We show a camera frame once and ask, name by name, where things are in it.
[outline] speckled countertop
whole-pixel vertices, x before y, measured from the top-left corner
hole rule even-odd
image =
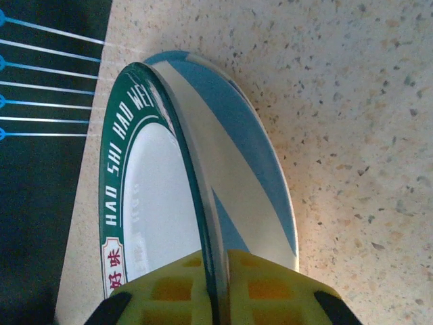
[[[60,324],[102,300],[97,172],[113,80],[170,49],[212,60],[255,105],[290,187],[300,271],[364,324],[431,324],[432,0],[114,0],[106,41]]]

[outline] blue circle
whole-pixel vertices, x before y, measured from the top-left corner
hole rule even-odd
[[[0,56],[0,71],[2,71],[6,66],[6,61],[3,56]]]
[[[5,24],[6,16],[3,10],[0,9],[0,27],[2,27]]]

